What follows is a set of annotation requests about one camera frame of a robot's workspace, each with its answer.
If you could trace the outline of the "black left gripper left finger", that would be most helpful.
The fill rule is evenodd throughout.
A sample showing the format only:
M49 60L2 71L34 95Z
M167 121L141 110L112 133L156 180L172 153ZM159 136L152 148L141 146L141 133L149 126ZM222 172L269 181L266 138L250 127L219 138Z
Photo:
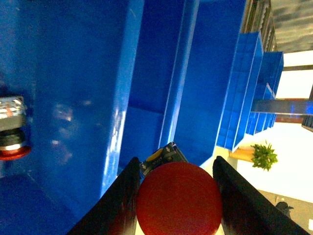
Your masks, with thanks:
M112 185L69 235L134 235L137 225L136 195L140 161L133 157Z

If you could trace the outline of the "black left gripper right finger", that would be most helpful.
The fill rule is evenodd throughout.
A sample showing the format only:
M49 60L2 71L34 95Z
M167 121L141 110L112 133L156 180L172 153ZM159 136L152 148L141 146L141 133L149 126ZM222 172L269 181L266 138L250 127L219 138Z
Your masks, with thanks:
M222 196L222 228L226 235L308 234L221 156L213 162L213 179Z

